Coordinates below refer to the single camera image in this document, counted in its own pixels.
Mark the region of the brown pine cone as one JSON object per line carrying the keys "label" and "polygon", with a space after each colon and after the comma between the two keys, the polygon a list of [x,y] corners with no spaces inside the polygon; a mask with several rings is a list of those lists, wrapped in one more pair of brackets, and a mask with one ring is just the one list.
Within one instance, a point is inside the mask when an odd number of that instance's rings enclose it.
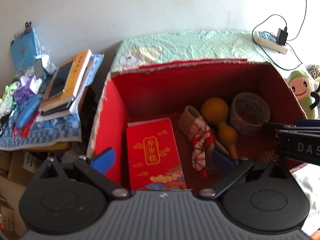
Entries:
{"label": "brown pine cone", "polygon": [[274,151],[266,151],[261,154],[257,160],[258,164],[268,164],[273,160],[278,160],[279,157],[276,155]]}

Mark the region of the red gift box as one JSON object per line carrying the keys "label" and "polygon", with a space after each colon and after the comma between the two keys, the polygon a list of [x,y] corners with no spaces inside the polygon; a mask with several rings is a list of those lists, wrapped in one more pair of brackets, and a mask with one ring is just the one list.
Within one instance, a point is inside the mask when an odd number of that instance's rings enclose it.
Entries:
{"label": "red gift box", "polygon": [[129,123],[126,138],[132,191],[186,188],[169,118]]}

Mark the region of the green bean plush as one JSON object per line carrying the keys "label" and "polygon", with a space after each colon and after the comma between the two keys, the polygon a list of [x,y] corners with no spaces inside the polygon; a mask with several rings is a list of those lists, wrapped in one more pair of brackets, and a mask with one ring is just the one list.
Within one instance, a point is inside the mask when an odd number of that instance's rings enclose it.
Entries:
{"label": "green bean plush", "polygon": [[315,88],[308,74],[303,71],[295,70],[286,79],[286,83],[291,88],[300,106],[306,113],[307,118],[318,120],[319,113],[317,106],[311,109],[311,105],[316,102],[311,96],[311,93],[315,91]]}

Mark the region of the blue checked cloth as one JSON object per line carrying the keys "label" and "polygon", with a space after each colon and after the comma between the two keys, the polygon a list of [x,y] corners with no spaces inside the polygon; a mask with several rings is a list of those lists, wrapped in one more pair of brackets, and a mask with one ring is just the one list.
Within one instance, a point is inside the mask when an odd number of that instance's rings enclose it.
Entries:
{"label": "blue checked cloth", "polygon": [[60,142],[82,141],[81,121],[77,109],[74,109],[69,115],[56,115],[49,120],[35,112],[36,118],[35,120],[29,120],[31,124],[24,126],[26,130],[18,128],[18,118],[27,109],[29,102],[34,99],[40,100],[42,97],[35,95],[15,108],[7,127],[1,135],[1,150],[15,151],[49,147]]}

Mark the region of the orange gourd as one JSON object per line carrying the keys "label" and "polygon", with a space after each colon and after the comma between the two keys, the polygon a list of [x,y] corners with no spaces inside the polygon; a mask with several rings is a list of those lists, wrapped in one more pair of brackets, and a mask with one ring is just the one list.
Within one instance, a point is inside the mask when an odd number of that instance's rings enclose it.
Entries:
{"label": "orange gourd", "polygon": [[221,98],[210,98],[205,101],[200,109],[205,122],[216,129],[219,143],[234,158],[238,159],[236,142],[237,131],[227,124],[229,108]]}

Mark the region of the brown cardboard boxes stack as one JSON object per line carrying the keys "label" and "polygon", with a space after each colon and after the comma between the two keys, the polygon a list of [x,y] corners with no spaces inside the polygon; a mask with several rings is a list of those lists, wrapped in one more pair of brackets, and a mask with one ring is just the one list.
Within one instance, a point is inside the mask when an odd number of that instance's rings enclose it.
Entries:
{"label": "brown cardboard boxes stack", "polygon": [[18,210],[18,204],[27,185],[34,176],[22,167],[24,155],[30,153],[40,160],[40,163],[48,156],[60,157],[62,161],[73,161],[78,156],[85,154],[77,143],[57,143],[49,147],[38,147],[18,151],[1,151],[1,165],[9,163],[5,174],[1,174],[1,194],[7,200],[8,205],[15,211],[15,232],[23,235],[27,229]]}

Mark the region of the white power strip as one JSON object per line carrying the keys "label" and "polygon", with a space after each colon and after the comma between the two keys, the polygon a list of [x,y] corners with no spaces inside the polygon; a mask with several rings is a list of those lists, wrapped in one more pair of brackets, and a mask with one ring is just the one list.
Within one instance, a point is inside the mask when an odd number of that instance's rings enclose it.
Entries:
{"label": "white power strip", "polygon": [[256,44],[262,47],[277,51],[282,54],[287,54],[287,47],[277,44],[276,39],[269,33],[264,31],[254,31],[253,40]]}

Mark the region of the black charger plug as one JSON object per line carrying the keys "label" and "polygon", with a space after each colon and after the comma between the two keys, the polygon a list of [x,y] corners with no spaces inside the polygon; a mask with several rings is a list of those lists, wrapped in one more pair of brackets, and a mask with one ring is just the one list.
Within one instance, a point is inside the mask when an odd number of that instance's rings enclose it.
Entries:
{"label": "black charger plug", "polygon": [[284,46],[287,41],[287,36],[287,27],[285,27],[284,29],[279,28],[276,36],[276,43],[280,46]]}

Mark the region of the blue pencil case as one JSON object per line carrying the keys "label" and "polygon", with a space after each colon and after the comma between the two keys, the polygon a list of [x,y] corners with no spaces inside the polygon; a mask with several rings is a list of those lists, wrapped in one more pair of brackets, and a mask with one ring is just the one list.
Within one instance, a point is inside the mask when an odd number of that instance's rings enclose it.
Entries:
{"label": "blue pencil case", "polygon": [[31,119],[33,114],[37,111],[41,102],[41,97],[39,95],[35,95],[30,98],[24,108],[20,111],[17,119],[16,119],[16,127],[21,129],[25,124]]}

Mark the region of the smartphone on book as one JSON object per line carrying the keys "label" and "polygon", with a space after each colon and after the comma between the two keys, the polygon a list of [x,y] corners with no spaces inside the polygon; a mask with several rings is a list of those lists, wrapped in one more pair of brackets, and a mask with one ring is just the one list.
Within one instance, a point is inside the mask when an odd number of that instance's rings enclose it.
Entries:
{"label": "smartphone on book", "polygon": [[52,87],[49,91],[49,95],[48,95],[49,99],[55,98],[65,91],[65,85],[66,85],[67,78],[71,70],[72,64],[73,64],[73,61],[69,61],[68,63],[64,64],[57,70],[56,76],[53,80]]}

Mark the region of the red cardboard box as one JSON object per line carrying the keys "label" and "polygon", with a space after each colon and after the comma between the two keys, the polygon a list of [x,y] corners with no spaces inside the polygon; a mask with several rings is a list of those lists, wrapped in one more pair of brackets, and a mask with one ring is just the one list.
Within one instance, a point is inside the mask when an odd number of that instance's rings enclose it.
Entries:
{"label": "red cardboard box", "polygon": [[105,176],[136,190],[200,189],[276,145],[263,124],[306,118],[281,75],[246,60],[171,62],[110,73],[88,155],[115,152]]}

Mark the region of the purple package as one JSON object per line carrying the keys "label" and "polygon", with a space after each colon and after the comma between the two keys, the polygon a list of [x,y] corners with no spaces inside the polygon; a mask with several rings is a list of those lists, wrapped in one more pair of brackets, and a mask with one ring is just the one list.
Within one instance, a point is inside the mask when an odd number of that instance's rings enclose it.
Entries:
{"label": "purple package", "polygon": [[37,94],[37,91],[39,90],[39,84],[34,76],[22,76],[20,77],[20,83],[21,85],[17,88],[14,94],[14,100],[17,103],[22,104]]}

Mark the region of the yellow book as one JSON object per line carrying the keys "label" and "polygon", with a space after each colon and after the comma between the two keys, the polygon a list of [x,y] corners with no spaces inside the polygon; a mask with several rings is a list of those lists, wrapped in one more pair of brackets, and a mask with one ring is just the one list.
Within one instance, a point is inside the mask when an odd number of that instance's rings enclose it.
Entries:
{"label": "yellow book", "polygon": [[80,88],[80,84],[82,81],[82,78],[84,77],[85,71],[87,69],[90,57],[92,56],[92,51],[90,49],[83,50],[76,55],[72,56],[70,59],[68,59],[64,64],[68,63],[69,61],[73,61],[71,70],[69,72],[67,82],[65,85],[65,91],[58,95],[55,98],[49,99],[49,91],[52,87],[53,80],[56,76],[56,72],[53,75],[45,93],[42,98],[42,101],[39,105],[39,112],[47,112],[51,111],[52,109],[56,109],[57,107],[64,106],[70,102],[72,102],[78,93],[78,90]]}

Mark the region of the green frog toy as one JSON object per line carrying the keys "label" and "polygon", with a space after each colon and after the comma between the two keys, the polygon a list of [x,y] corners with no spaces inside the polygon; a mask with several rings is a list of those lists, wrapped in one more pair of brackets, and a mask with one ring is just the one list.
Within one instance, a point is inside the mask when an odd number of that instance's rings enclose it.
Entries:
{"label": "green frog toy", "polygon": [[8,99],[10,96],[13,96],[16,90],[21,86],[20,81],[14,81],[11,85],[5,87],[4,94],[1,98],[1,103]]}

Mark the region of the green floral bed sheet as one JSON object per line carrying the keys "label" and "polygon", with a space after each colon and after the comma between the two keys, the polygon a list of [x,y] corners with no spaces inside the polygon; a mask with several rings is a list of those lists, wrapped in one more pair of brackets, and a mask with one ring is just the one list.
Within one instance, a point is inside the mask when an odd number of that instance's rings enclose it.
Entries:
{"label": "green floral bed sheet", "polygon": [[198,30],[149,34],[125,39],[117,49],[111,71],[141,68],[150,64],[200,59],[246,59],[270,62],[281,76],[294,70],[305,71],[292,48],[286,54],[258,46],[256,34],[242,30]]}

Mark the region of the blue bag on wall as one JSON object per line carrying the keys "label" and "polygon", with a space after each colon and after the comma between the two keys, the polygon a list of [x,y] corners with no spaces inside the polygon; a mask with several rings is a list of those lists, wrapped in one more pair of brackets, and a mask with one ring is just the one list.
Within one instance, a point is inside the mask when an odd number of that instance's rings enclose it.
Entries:
{"label": "blue bag on wall", "polygon": [[25,30],[15,34],[10,43],[10,52],[15,74],[30,67],[40,55],[40,42],[31,22],[25,23]]}

